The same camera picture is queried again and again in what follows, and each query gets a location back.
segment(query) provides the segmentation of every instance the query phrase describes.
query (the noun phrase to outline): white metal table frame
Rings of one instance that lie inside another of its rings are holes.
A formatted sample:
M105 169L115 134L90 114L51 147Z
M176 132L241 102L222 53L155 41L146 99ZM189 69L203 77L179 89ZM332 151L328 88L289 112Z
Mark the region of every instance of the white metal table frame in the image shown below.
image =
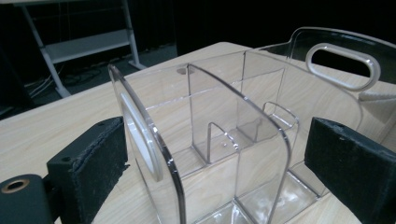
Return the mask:
M137 69L146 68L146 66L139 62L139 55L137 53L137 47L134 38L134 28L132 26L131 15L128 7L128 0L121 0L123 14L126 22L126 29L45 45L41 40L41 37L38 34L37 29L35 28L33 19L26 7L36 4L53 4L59 2L62 1L27 2L14 4L14 6L21 7L22 12L33 32L35 41L37 42L41 54L43 55L47 67L49 68L51 76L55 82L55 90L61 95L62 98L70 96L71 94L64 87L62 81L59 78L58 72L56 71L56 68L54 66L56 63L61 63L101 51L129 45L133 54L133 59L129 61L129 64L136 67Z

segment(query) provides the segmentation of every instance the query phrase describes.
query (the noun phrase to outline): transparent acrylic caddy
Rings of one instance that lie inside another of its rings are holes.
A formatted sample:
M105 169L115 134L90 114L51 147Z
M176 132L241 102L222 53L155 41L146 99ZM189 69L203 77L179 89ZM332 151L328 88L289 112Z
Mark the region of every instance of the transparent acrylic caddy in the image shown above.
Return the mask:
M329 193L304 166L313 117L396 150L396 46L303 27L289 42L141 75L108 67L161 223L284 223ZM315 63L319 52L367 76Z

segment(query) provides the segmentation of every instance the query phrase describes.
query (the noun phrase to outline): light wood tabletop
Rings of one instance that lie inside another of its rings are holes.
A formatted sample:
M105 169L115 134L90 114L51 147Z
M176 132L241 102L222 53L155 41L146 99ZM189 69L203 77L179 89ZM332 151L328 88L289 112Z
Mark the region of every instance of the light wood tabletop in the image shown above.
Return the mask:
M220 42L137 72L146 73L248 49ZM93 124L120 116L110 82L0 121L0 182L13 176L44 177L46 162ZM94 223L159 223L134 160L111 191ZM360 223L331 193L288 223Z

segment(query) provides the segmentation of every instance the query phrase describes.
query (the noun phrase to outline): dark floor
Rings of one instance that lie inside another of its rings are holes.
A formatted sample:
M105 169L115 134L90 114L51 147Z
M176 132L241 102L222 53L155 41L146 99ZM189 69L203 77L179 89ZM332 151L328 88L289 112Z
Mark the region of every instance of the dark floor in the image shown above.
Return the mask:
M150 67L176 58L176 56L176 45L169 44L157 49L140 52L139 61L146 67ZM87 64L85 67L77 68L77 72L61 76L61 80L67 90L71 94L75 94L110 81L110 76L107 72L107 65L109 63L115 64L124 75L137 72L138 69L128 63L131 60L132 55L130 54L116 57L101 63ZM31 94L33 101L35 102L35 107L62 99L59 93L55 90L55 84L50 76L48 78L43 78L43 80L40 80L37 83L25 85L25 89ZM9 118L33 108L1 108L0 119Z

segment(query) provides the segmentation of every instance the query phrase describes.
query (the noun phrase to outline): white shelf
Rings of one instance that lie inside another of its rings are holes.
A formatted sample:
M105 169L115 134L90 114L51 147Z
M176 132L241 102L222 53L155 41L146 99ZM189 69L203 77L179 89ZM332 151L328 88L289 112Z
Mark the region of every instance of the white shelf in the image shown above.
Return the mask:
M127 30L123 29L50 44L46 50L52 63L61 63L129 44Z

